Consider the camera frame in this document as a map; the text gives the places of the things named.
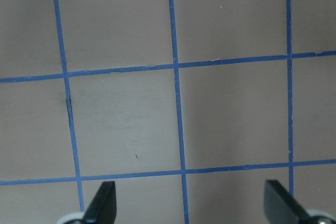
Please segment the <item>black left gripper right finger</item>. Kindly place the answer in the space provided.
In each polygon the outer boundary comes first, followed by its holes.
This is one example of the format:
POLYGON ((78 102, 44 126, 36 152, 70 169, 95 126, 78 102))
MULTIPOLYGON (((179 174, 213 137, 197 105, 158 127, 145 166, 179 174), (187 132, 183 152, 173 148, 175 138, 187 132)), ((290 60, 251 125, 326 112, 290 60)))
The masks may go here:
POLYGON ((264 214, 271 224, 307 223, 311 219, 307 211, 277 180, 265 180, 264 214))

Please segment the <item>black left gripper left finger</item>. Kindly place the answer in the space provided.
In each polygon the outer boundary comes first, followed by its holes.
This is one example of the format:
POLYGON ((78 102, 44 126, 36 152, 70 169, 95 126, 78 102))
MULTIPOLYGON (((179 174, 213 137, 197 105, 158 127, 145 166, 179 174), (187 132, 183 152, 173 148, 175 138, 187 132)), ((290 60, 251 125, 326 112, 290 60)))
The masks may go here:
POLYGON ((117 215, 115 182, 103 182, 82 218, 83 223, 114 224, 117 215))

